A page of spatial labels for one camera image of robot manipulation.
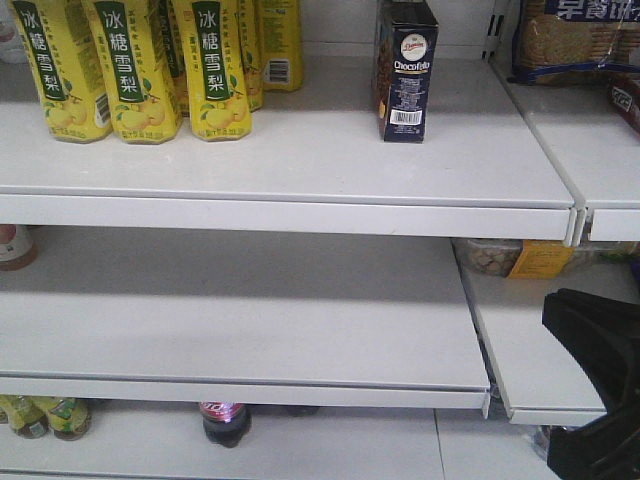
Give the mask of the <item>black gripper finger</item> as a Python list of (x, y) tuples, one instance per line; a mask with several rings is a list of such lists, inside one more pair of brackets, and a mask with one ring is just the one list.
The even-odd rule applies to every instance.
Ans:
[(573, 289), (544, 299), (542, 324), (612, 412), (639, 403), (639, 306)]
[(560, 479), (638, 479), (639, 404), (577, 429), (553, 427), (546, 464)]

